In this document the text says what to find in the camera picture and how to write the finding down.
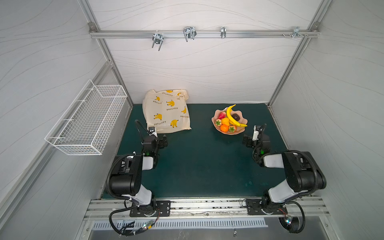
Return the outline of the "red strawberry front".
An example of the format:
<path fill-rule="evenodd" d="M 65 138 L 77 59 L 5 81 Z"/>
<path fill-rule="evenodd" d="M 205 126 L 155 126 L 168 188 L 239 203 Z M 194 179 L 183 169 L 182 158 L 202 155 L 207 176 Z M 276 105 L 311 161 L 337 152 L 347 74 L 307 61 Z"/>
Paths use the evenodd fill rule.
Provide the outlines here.
<path fill-rule="evenodd" d="M 237 130 L 237 126 L 235 125 L 230 125 L 229 126 L 229 133 L 235 133 Z"/>

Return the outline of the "large yellow banana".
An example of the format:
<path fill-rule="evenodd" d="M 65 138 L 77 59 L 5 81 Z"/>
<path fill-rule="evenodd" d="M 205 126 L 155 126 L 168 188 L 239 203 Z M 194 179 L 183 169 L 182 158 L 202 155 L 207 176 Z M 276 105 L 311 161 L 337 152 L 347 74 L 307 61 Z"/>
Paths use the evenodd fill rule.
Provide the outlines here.
<path fill-rule="evenodd" d="M 235 119 L 232 117 L 232 115 L 231 115 L 232 108 L 235 107 L 235 106 L 236 106 L 236 105 L 232 105 L 232 106 L 229 106 L 229 107 L 227 108 L 227 111 L 226 111 L 226 113 L 227 113 L 227 117 L 229 118 L 229 120 L 230 120 L 232 123 L 234 123 L 235 126 L 237 126 L 237 127 L 243 127 L 243 128 L 247 127 L 246 124 L 241 124 L 241 123 L 239 123 L 237 120 L 235 120 Z"/>

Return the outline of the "cream banana-print plastic bag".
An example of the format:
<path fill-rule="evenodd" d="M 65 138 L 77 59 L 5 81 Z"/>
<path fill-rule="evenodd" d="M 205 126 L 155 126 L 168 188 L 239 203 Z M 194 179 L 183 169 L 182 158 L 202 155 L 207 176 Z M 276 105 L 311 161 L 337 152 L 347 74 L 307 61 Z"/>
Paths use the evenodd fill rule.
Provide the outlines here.
<path fill-rule="evenodd" d="M 184 89 L 149 90 L 142 105 L 147 127 L 154 127 L 160 134 L 191 130 L 188 99 Z"/>

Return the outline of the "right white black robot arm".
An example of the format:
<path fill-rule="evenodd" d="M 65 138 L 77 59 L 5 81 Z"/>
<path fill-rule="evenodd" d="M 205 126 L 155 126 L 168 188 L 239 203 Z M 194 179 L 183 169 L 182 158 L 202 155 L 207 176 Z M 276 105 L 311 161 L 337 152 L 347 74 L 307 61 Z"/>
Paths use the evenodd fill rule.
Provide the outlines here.
<path fill-rule="evenodd" d="M 258 204 L 265 214 L 271 215 L 282 205 L 326 188 L 326 177 L 310 152 L 271 153 L 270 139 L 263 134 L 245 135 L 243 144 L 253 149 L 252 158 L 260 167 L 283 169 L 285 173 L 285 179 L 267 190 Z"/>

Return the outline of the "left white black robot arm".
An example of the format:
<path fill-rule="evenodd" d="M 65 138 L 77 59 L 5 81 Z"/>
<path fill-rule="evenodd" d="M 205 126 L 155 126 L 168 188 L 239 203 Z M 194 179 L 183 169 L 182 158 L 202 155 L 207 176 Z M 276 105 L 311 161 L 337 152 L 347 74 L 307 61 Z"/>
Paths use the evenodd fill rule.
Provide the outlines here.
<path fill-rule="evenodd" d="M 167 136 L 158 136 L 156 128 L 146 129 L 135 120 L 141 140 L 142 151 L 116 156 L 107 174 L 105 189 L 119 200 L 126 200 L 137 207 L 156 207 L 153 193 L 142 184 L 144 171 L 153 170 L 159 160 L 159 150 L 168 146 Z"/>

